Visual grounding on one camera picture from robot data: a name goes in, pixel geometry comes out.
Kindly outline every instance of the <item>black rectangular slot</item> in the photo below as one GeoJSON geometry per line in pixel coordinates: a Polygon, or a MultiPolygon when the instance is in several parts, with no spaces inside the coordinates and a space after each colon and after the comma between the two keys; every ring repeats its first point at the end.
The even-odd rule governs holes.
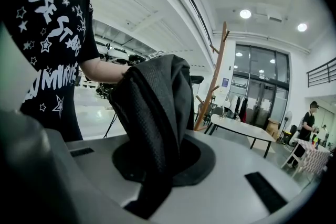
{"type": "Polygon", "coordinates": [[[83,156],[86,154],[89,154],[91,152],[94,152],[93,149],[91,149],[90,147],[86,147],[86,148],[81,148],[79,150],[74,150],[74,151],[70,151],[70,154],[72,155],[72,157],[78,157],[78,156],[83,156]]]}
{"type": "Polygon", "coordinates": [[[251,173],[245,177],[271,214],[287,204],[261,173],[251,173]]]}

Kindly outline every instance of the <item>black cap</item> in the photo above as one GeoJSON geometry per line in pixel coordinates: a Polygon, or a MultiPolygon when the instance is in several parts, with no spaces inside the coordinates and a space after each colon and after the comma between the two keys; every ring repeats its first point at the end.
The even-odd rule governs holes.
{"type": "Polygon", "coordinates": [[[320,106],[317,104],[317,102],[316,101],[312,101],[311,103],[310,103],[310,107],[311,108],[320,108],[320,106]]]}

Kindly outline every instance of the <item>white star print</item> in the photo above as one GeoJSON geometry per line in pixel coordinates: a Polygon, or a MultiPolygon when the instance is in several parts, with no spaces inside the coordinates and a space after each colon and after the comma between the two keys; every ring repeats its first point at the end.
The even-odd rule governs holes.
{"type": "Polygon", "coordinates": [[[56,98],[57,98],[57,106],[53,109],[53,111],[59,112],[59,118],[61,118],[61,114],[62,114],[62,110],[63,110],[63,99],[64,99],[64,97],[61,100],[60,97],[58,97],[56,95],[56,98]]]}
{"type": "Polygon", "coordinates": [[[30,42],[28,42],[28,41],[26,43],[24,43],[23,46],[24,46],[23,50],[31,49],[30,42]]]}
{"type": "Polygon", "coordinates": [[[22,21],[21,24],[19,25],[20,28],[20,33],[22,33],[23,30],[27,30],[26,24],[28,21],[22,21]]]}
{"type": "Polygon", "coordinates": [[[82,24],[82,28],[81,28],[81,31],[83,31],[84,32],[84,35],[85,35],[85,30],[86,30],[86,27],[85,27],[85,19],[84,19],[84,21],[80,21],[81,22],[81,24],[82,24]]]}
{"type": "Polygon", "coordinates": [[[62,4],[68,6],[70,4],[70,1],[69,0],[63,0],[62,4]]]}
{"type": "Polygon", "coordinates": [[[40,111],[42,110],[44,112],[44,110],[46,109],[47,107],[43,104],[40,105],[40,111]]]}
{"type": "Polygon", "coordinates": [[[49,68],[49,66],[47,66],[46,70],[47,70],[47,73],[49,74],[49,76],[51,76],[51,68],[49,68]]]}
{"type": "Polygon", "coordinates": [[[49,52],[49,47],[52,44],[51,42],[49,42],[49,39],[46,38],[45,41],[41,41],[40,43],[41,43],[41,46],[42,46],[41,52],[44,52],[44,51],[49,52]]]}
{"type": "Polygon", "coordinates": [[[37,62],[36,57],[32,57],[30,63],[34,66],[36,62],[37,62]]]}
{"type": "Polygon", "coordinates": [[[80,16],[80,18],[83,20],[83,17],[82,17],[83,12],[80,10],[80,6],[79,5],[78,5],[78,7],[75,6],[75,8],[76,8],[76,11],[77,11],[76,16],[77,17],[80,16]]]}
{"type": "Polygon", "coordinates": [[[16,14],[16,18],[21,18],[21,19],[23,19],[23,16],[24,16],[25,13],[26,13],[24,7],[22,7],[21,9],[18,9],[16,12],[17,12],[17,14],[16,14]]]}

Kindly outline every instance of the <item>person in black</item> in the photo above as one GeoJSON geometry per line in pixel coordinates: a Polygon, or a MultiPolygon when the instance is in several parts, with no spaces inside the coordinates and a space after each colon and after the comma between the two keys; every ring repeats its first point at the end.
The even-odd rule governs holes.
{"type": "Polygon", "coordinates": [[[20,110],[58,130],[64,141],[82,139],[73,95],[79,67],[106,83],[118,82],[128,69],[100,61],[92,11],[90,0],[2,0],[1,20],[13,43],[6,45],[16,44],[35,69],[20,110]]]}
{"type": "MultiPolygon", "coordinates": [[[[315,132],[315,128],[313,127],[315,124],[314,113],[317,111],[318,108],[319,108],[319,105],[317,104],[316,101],[311,102],[310,110],[303,117],[303,125],[300,131],[300,134],[299,134],[299,139],[309,141],[311,132],[315,132]]],[[[298,157],[302,157],[304,152],[305,152],[305,149],[301,145],[299,145],[295,151],[295,155],[298,157]]],[[[292,164],[293,167],[295,167],[298,164],[298,162],[294,159],[294,157],[291,157],[287,161],[287,163],[292,164]]]]}

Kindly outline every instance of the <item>black cloth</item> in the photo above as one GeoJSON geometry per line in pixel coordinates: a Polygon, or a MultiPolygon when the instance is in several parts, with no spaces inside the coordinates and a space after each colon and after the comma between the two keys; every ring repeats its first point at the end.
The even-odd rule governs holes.
{"type": "MultiPolygon", "coordinates": [[[[309,127],[312,127],[315,124],[314,115],[311,114],[310,112],[307,112],[303,118],[303,123],[304,122],[306,122],[309,127]]],[[[299,134],[299,139],[309,141],[310,134],[311,134],[311,131],[306,130],[304,127],[302,127],[300,134],[299,134]]],[[[297,155],[298,157],[302,157],[304,152],[305,152],[305,149],[301,145],[299,145],[295,151],[295,155],[297,155]]],[[[292,163],[292,162],[293,162],[293,166],[298,164],[298,162],[294,159],[294,157],[291,157],[287,161],[287,163],[292,163]]]]}
{"type": "Polygon", "coordinates": [[[38,72],[21,111],[65,141],[82,139],[73,83],[79,64],[99,57],[90,0],[9,0],[2,7],[13,41],[38,72]]]}
{"type": "Polygon", "coordinates": [[[175,55],[140,63],[124,74],[109,101],[146,170],[137,201],[125,209],[148,218],[170,193],[185,130],[193,129],[190,67],[175,55]]]}
{"type": "Polygon", "coordinates": [[[236,112],[237,114],[238,114],[239,106],[240,106],[240,96],[238,96],[237,104],[236,104],[236,108],[235,108],[235,112],[236,112]]]}
{"type": "MultiPolygon", "coordinates": [[[[311,114],[310,112],[307,112],[305,114],[305,116],[303,117],[303,123],[307,123],[307,125],[309,127],[313,127],[313,125],[315,124],[315,117],[313,114],[311,114]]],[[[299,138],[305,141],[309,141],[310,138],[310,134],[311,131],[305,129],[304,127],[302,127],[300,134],[299,134],[299,138]]]]}
{"type": "Polygon", "coordinates": [[[239,112],[239,117],[240,119],[244,118],[245,111],[246,111],[246,106],[247,106],[247,98],[243,100],[243,103],[241,104],[240,112],[239,112]]]}

